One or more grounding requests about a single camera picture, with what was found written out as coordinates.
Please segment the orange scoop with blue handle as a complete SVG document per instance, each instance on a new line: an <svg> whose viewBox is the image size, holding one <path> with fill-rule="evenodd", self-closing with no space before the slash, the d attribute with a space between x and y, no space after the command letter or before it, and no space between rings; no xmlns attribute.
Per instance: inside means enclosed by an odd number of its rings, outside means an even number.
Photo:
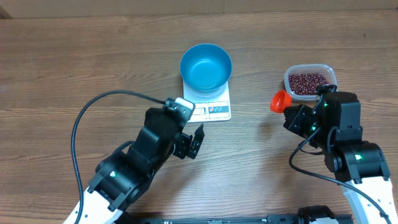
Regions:
<svg viewBox="0 0 398 224"><path fill-rule="evenodd" d="M278 91L272 98L270 110L275 113L283 113L286 107L292 104L292 97L285 91Z"/></svg>

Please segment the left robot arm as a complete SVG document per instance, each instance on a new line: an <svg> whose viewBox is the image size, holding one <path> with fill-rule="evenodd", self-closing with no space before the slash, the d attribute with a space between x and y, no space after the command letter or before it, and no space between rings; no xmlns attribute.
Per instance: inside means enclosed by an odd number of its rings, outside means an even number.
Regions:
<svg viewBox="0 0 398 224"><path fill-rule="evenodd" d="M136 140L120 145L97 165L66 223L114 223L149 189L171 155L196 158L203 126L194 135L182 132L194 110L194 103L183 98L168 98L162 108L148 109Z"/></svg>

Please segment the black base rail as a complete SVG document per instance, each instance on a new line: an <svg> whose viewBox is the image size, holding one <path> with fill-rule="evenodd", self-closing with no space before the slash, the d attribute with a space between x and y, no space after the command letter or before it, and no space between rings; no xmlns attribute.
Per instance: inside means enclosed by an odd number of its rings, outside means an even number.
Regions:
<svg viewBox="0 0 398 224"><path fill-rule="evenodd" d="M116 223L132 224L353 224L350 214L337 215L326 205L299 208L297 213L268 214L265 217L181 218L134 217L125 213Z"/></svg>

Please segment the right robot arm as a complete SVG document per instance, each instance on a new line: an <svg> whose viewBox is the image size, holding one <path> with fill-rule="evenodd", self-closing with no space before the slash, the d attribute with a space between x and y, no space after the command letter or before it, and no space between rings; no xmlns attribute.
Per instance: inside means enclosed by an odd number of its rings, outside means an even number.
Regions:
<svg viewBox="0 0 398 224"><path fill-rule="evenodd" d="M310 172L302 174L340 185L357 223L397 223L391 172L382 149L363 140L361 103L354 93L338 91L335 85L319 85L314 107L284 106L284 128L303 137L304 145L320 148L327 169L334 177Z"/></svg>

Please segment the blue metal bowl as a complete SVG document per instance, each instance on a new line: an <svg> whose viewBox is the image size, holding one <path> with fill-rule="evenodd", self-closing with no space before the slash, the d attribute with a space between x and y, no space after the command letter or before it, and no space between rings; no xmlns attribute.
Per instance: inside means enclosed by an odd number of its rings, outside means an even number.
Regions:
<svg viewBox="0 0 398 224"><path fill-rule="evenodd" d="M198 44L189 48L180 60L182 80L193 90L212 92L226 84L233 72L229 53L215 44Z"/></svg>

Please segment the white digital kitchen scale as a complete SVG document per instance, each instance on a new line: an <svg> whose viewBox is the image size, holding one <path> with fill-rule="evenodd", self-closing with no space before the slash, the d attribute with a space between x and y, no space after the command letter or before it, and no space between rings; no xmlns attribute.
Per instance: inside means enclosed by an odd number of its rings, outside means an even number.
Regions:
<svg viewBox="0 0 398 224"><path fill-rule="evenodd" d="M199 92L183 82L183 97L195 105L189 123L229 121L231 119L228 83L216 91Z"/></svg>

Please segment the clear plastic container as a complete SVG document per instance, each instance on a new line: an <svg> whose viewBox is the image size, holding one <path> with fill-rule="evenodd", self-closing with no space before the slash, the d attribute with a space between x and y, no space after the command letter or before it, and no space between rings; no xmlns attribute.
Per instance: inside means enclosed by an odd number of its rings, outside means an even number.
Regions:
<svg viewBox="0 0 398 224"><path fill-rule="evenodd" d="M298 73L322 73L329 84L338 85L335 72L331 67L324 64L303 64L303 65L294 65L290 67L284 74L284 85L286 92L292 97L294 101L316 101L318 99L318 95L296 95L292 93L288 81L289 74L298 74Z"/></svg>

